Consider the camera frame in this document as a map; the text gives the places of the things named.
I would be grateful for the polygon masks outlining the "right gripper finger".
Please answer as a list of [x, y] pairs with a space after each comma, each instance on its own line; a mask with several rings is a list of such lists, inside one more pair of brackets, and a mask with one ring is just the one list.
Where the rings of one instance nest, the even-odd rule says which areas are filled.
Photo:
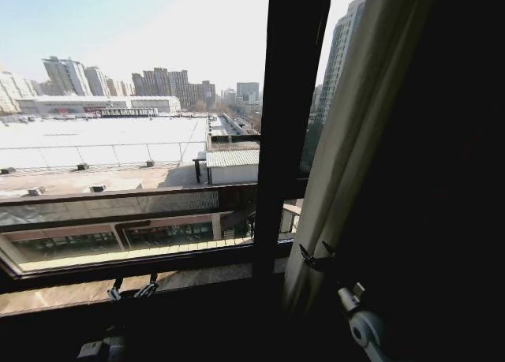
[[320, 261], [315, 256], [311, 255], [302, 244], [299, 244], [299, 248], [303, 263], [307, 267], [310, 267], [311, 269], [318, 271], [320, 269]]
[[332, 266], [336, 262], [336, 253], [335, 249], [330, 246], [326, 241], [321, 241], [321, 244], [323, 245], [325, 251], [326, 251], [326, 256], [321, 257], [319, 259], [319, 263], [321, 266]]

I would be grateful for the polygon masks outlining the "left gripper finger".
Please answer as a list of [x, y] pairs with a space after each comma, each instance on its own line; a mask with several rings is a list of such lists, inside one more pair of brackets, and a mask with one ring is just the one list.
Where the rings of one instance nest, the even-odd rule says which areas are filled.
[[110, 300], [121, 300], [121, 292], [120, 289], [122, 287], [123, 278], [119, 277], [114, 280], [114, 284], [110, 289], [107, 290], [107, 296]]
[[135, 294], [135, 298], [147, 298], [150, 297], [153, 293], [156, 292], [156, 290], [159, 288], [159, 283], [158, 283], [158, 274], [153, 273], [150, 275], [149, 278], [149, 283], [143, 287], [142, 289], [138, 290]]

